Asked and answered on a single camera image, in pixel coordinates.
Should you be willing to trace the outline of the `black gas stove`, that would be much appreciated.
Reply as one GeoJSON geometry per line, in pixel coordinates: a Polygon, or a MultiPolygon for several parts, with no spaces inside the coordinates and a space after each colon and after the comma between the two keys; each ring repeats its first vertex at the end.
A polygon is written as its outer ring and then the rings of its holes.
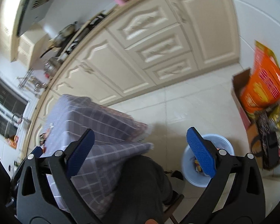
{"type": "Polygon", "coordinates": [[[100,12],[96,16],[87,20],[84,25],[75,32],[75,34],[70,35],[70,40],[59,50],[57,57],[60,57],[63,54],[70,55],[77,45],[106,17],[106,14],[100,12]]]}

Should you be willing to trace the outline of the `dark kitchen window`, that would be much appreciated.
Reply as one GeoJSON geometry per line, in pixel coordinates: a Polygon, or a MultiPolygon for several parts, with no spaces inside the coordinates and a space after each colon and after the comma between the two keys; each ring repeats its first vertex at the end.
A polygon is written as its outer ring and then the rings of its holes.
{"type": "Polygon", "coordinates": [[[0,79],[0,134],[4,137],[16,135],[28,101],[0,79]]]}

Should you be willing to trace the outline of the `glass jar on counter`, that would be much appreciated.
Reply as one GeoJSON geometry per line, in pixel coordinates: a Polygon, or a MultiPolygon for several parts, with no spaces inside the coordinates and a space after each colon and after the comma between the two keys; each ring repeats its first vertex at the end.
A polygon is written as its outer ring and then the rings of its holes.
{"type": "Polygon", "coordinates": [[[60,63],[56,57],[51,57],[44,65],[45,72],[53,77],[60,68],[60,63]]]}

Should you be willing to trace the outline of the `silver range hood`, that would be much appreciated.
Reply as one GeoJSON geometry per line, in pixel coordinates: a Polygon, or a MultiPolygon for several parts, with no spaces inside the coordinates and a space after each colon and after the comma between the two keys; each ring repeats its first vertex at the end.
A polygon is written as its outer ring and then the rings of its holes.
{"type": "Polygon", "coordinates": [[[41,21],[47,14],[54,0],[25,0],[21,12],[17,36],[20,37],[28,31],[32,25],[41,21]]]}

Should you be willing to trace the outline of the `hanging utensil rack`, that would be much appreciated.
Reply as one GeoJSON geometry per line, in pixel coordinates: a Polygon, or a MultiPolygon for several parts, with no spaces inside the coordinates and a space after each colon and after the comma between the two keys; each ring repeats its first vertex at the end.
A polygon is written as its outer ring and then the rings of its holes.
{"type": "Polygon", "coordinates": [[[18,88],[22,91],[29,91],[35,97],[40,98],[43,90],[46,90],[48,85],[42,82],[34,75],[34,70],[29,69],[24,77],[17,77],[18,88]]]}

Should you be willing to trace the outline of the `brown cardboard box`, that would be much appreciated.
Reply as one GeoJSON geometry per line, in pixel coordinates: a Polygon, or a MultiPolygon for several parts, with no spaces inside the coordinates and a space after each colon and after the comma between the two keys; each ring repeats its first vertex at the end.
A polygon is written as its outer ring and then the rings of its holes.
{"type": "Polygon", "coordinates": [[[241,120],[246,130],[248,145],[250,152],[255,156],[260,169],[264,168],[262,143],[257,124],[253,122],[247,115],[242,103],[240,102],[240,93],[248,84],[251,68],[247,68],[242,72],[233,75],[231,95],[239,111],[241,120]]]}

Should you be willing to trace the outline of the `orange snack bag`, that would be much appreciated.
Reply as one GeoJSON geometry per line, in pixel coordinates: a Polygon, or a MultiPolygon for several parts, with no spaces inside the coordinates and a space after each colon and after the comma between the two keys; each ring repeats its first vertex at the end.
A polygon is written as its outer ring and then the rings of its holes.
{"type": "Polygon", "coordinates": [[[279,63],[274,52],[259,41],[255,41],[252,73],[239,99],[251,118],[280,100],[279,63]]]}

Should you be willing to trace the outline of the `light blue trash bin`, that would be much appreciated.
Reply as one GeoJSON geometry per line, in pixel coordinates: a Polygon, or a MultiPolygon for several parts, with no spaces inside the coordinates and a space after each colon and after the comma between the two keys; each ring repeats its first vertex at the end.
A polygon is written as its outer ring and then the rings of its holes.
{"type": "MultiPolygon", "coordinates": [[[[202,135],[202,137],[211,141],[217,149],[225,149],[230,155],[235,154],[232,144],[225,137],[212,133],[202,135]]],[[[190,146],[187,145],[181,159],[181,170],[183,176],[192,185],[199,188],[206,188],[211,178],[210,176],[205,175],[203,172],[196,170],[194,163],[195,159],[196,158],[193,154],[193,151],[190,149],[190,146]]]]}

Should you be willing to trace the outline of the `black bag with snacks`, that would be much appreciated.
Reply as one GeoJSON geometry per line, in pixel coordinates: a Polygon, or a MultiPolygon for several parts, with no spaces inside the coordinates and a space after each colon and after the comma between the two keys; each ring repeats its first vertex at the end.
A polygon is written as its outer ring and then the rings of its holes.
{"type": "Polygon", "coordinates": [[[247,132],[250,150],[262,169],[280,164],[280,102],[255,114],[247,132]]]}

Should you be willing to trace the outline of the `cream kitchen cabinet run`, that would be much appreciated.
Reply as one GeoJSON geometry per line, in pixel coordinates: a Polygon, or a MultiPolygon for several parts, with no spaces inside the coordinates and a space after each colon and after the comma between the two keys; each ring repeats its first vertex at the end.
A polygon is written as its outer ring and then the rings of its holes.
{"type": "Polygon", "coordinates": [[[129,0],[58,68],[35,107],[22,153],[37,144],[61,95],[109,106],[238,60],[232,0],[129,0]]]}

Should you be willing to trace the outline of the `purple checked tablecloth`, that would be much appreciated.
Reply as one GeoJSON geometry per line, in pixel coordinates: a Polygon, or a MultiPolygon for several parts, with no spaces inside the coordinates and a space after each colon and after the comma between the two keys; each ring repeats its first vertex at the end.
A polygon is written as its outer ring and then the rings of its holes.
{"type": "Polygon", "coordinates": [[[89,128],[94,131],[95,144],[71,181],[89,208],[101,218],[112,202],[123,162],[146,154],[154,145],[143,142],[151,133],[147,124],[101,106],[91,98],[65,94],[47,116],[43,157],[65,150],[89,128]]]}

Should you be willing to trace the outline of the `metal wok pan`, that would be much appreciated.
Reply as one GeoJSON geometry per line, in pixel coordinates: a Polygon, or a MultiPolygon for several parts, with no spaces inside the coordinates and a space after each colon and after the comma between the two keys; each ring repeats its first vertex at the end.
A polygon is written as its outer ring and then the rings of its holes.
{"type": "Polygon", "coordinates": [[[72,36],[76,33],[77,21],[72,24],[67,25],[58,34],[49,41],[48,49],[40,56],[42,58],[45,54],[51,51],[54,48],[62,48],[67,44],[67,39],[71,39],[72,36]]]}

